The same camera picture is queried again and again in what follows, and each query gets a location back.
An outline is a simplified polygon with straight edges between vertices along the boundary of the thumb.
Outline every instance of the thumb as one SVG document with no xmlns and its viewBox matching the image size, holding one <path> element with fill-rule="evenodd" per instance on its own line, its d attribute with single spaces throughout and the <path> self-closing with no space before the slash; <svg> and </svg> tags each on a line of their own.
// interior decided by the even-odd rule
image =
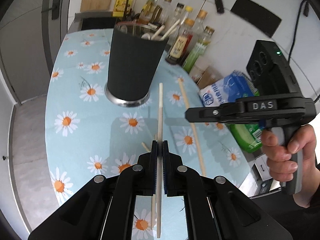
<svg viewBox="0 0 320 240">
<path fill-rule="evenodd" d="M 295 154 L 303 149 L 303 159 L 315 158 L 316 135 L 313 127 L 309 124 L 302 126 L 288 143 L 288 151 Z"/>
</svg>

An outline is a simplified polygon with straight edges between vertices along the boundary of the barcode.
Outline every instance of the barcode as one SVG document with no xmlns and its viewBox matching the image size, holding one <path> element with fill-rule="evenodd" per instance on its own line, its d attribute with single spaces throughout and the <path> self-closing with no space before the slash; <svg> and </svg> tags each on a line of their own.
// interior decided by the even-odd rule
<svg viewBox="0 0 320 240">
<path fill-rule="evenodd" d="M 261 141 L 261 134 L 262 134 L 262 131 L 260 129 L 256 130 L 252 135 L 254 136 L 254 138 L 260 142 Z"/>
</svg>

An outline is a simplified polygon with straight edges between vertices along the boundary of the finger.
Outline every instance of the finger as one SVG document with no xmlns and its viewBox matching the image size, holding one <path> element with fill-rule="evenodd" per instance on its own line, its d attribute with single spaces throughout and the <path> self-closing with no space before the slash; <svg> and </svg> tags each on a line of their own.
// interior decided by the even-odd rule
<svg viewBox="0 0 320 240">
<path fill-rule="evenodd" d="M 288 143 L 288 151 L 292 154 L 298 152 L 304 148 L 304 152 L 307 153 L 304 156 L 305 158 L 311 157 L 314 155 L 314 150 L 316 148 L 316 135 L 313 127 L 309 124 L 302 126 L 292 137 Z"/>
<path fill-rule="evenodd" d="M 293 173 L 297 170 L 298 164 L 293 161 L 275 162 L 268 159 L 267 165 L 271 171 L 281 174 Z"/>
<path fill-rule="evenodd" d="M 278 138 L 273 132 L 263 130 L 261 134 L 261 142 L 266 146 L 276 146 L 278 144 Z"/>
<path fill-rule="evenodd" d="M 283 162 L 291 159 L 292 155 L 288 152 L 287 148 L 283 146 L 262 146 L 262 152 L 267 157 L 275 162 Z"/>
<path fill-rule="evenodd" d="M 270 171 L 270 176 L 279 182 L 287 182 L 287 181 L 290 181 L 293 179 L 292 173 L 280 174 L 280 173 L 276 173 L 274 171 Z"/>
</svg>

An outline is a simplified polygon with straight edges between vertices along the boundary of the light blue tablecloth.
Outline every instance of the light blue tablecloth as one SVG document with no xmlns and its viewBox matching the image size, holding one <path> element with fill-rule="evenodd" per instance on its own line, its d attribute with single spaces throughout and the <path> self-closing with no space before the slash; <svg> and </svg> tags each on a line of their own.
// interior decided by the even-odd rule
<svg viewBox="0 0 320 240">
<path fill-rule="evenodd" d="M 68 34 L 62 43 L 49 85 L 45 140 L 55 194 L 62 205 L 96 174 L 111 177 L 137 162 L 151 148 L 157 133 L 158 84 L 164 84 L 163 140 L 186 166 L 200 174 L 194 135 L 184 119 L 185 105 L 178 77 L 184 80 L 190 107 L 202 106 L 198 88 L 179 66 L 162 57 L 140 107 L 123 108 L 104 95 L 112 30 Z M 223 175 L 239 186 L 250 172 L 240 148 L 224 125 L 196 124 L 206 173 Z M 161 239 L 185 240 L 187 228 L 182 197 L 163 197 Z M 132 239 L 154 239 L 151 197 L 138 197 Z"/>
</svg>

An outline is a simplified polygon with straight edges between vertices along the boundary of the black cylindrical container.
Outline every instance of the black cylindrical container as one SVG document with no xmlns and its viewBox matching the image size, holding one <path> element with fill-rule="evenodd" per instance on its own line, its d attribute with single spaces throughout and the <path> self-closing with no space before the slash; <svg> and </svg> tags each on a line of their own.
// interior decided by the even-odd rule
<svg viewBox="0 0 320 240">
<path fill-rule="evenodd" d="M 138 106 L 148 100 L 149 88 L 168 42 L 141 38 L 155 32 L 147 25 L 122 22 L 113 30 L 105 93 L 121 106 Z"/>
</svg>

